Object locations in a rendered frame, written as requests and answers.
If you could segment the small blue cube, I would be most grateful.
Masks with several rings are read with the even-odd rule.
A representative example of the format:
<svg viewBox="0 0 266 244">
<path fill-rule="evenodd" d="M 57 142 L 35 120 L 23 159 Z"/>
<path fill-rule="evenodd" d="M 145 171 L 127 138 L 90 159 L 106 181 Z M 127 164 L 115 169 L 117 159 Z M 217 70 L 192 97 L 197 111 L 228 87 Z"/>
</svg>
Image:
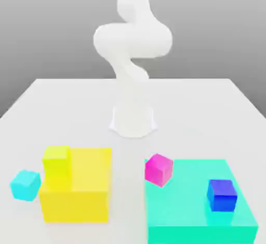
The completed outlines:
<svg viewBox="0 0 266 244">
<path fill-rule="evenodd" d="M 213 212 L 234 212 L 237 192 L 230 179 L 210 179 L 207 199 Z"/>
</svg>

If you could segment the small cyan cube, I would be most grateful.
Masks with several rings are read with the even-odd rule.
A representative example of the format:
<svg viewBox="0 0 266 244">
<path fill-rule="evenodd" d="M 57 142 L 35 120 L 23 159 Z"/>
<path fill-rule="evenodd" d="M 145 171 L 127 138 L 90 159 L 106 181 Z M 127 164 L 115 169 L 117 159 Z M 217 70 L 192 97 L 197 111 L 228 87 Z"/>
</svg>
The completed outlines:
<svg viewBox="0 0 266 244">
<path fill-rule="evenodd" d="M 10 188 L 15 199 L 33 201 L 41 183 L 41 176 L 38 172 L 21 170 L 10 182 Z"/>
</svg>

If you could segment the small magenta cube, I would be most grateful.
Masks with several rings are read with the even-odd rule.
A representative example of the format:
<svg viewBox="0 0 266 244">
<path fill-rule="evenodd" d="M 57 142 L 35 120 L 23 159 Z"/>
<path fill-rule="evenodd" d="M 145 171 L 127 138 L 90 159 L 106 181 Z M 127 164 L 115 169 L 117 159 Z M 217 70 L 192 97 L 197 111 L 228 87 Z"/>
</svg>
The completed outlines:
<svg viewBox="0 0 266 244">
<path fill-rule="evenodd" d="M 163 188 L 171 179 L 174 161 L 160 154 L 154 154 L 146 163 L 144 177 L 146 181 Z"/>
</svg>

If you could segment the large turquoise box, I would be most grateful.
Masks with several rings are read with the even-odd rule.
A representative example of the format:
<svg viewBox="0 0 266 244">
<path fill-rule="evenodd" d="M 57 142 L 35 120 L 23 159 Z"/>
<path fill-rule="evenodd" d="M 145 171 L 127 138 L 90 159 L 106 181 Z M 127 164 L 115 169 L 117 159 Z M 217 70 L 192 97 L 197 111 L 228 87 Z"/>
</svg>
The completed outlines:
<svg viewBox="0 0 266 244">
<path fill-rule="evenodd" d="M 211 210 L 211 179 L 232 181 L 233 212 Z M 225 159 L 176 159 L 170 181 L 146 181 L 144 197 L 147 244 L 254 244 L 258 223 Z"/>
</svg>

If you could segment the large yellow box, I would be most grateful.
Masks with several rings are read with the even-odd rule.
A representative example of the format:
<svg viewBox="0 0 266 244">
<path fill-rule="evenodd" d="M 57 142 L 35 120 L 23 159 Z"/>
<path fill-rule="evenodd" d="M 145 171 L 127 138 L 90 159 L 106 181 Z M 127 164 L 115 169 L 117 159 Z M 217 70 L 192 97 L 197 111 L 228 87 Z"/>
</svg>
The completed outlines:
<svg viewBox="0 0 266 244">
<path fill-rule="evenodd" d="M 49 189 L 44 180 L 39 200 L 47 223 L 106 223 L 112 185 L 110 148 L 71 148 L 72 182 L 67 190 Z"/>
</svg>

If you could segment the small yellow-green cube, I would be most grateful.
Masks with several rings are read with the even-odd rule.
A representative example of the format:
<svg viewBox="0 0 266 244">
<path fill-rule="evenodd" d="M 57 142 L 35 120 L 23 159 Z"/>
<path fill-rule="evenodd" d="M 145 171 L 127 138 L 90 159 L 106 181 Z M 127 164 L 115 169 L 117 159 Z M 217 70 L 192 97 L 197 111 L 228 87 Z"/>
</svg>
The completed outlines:
<svg viewBox="0 0 266 244">
<path fill-rule="evenodd" d="M 70 146 L 48 146 L 43 156 L 44 182 L 49 189 L 67 190 L 72 182 Z"/>
</svg>

